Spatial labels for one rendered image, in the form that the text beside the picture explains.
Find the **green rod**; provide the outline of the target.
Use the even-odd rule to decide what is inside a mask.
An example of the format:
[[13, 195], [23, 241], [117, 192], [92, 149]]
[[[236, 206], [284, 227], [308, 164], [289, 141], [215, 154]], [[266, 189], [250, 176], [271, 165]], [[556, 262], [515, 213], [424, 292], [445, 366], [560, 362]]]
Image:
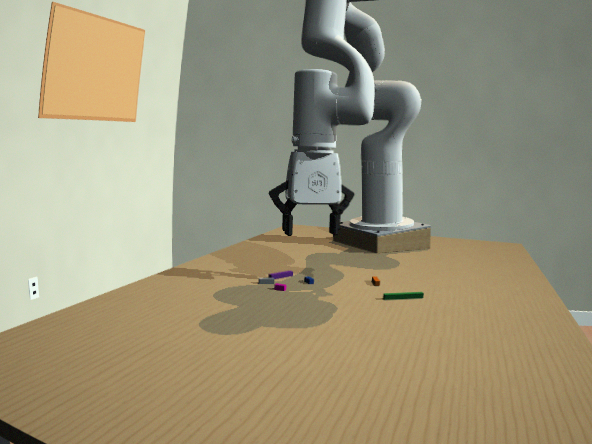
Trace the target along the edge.
[[409, 292], [409, 293], [383, 293], [384, 300], [397, 299], [419, 299], [423, 298], [423, 292]]

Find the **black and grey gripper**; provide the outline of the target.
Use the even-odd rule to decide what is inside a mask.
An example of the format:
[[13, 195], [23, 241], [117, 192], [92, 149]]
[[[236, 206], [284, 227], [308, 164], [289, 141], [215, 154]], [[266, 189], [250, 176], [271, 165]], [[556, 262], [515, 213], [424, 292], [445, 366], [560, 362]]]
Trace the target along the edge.
[[[291, 152], [286, 182], [269, 191], [274, 205], [283, 213], [282, 230], [286, 235], [292, 235], [291, 211], [297, 204], [329, 205], [332, 210], [329, 233], [338, 235], [340, 215], [349, 206], [355, 194], [342, 185], [342, 193], [345, 197], [340, 202], [340, 164], [338, 154], [333, 152], [303, 149], [295, 149]], [[283, 191], [287, 199], [285, 204], [279, 198], [279, 194]]]

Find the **purple rod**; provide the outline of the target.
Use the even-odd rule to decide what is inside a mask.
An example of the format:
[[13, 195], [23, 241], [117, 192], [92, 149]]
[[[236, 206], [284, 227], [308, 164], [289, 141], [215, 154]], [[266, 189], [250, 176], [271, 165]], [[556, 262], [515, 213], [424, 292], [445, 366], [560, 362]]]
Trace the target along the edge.
[[279, 278], [285, 278], [285, 277], [290, 277], [290, 276], [293, 276], [293, 271], [272, 273], [272, 274], [268, 275], [268, 278], [279, 279]]

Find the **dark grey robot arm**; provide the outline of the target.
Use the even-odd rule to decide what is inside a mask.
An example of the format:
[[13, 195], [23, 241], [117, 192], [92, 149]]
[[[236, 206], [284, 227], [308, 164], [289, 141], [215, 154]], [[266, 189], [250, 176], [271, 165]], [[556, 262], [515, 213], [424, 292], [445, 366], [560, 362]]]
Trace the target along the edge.
[[362, 141], [362, 217], [351, 219], [350, 225], [406, 229], [414, 221], [402, 217], [402, 142], [421, 98], [408, 82], [374, 81], [372, 73], [385, 53], [381, 30], [350, 1], [375, 0], [306, 0], [302, 48], [350, 72], [345, 87], [337, 86], [337, 74], [329, 70], [295, 73], [292, 143], [303, 150], [330, 150], [336, 148], [337, 125], [388, 120], [383, 130]]

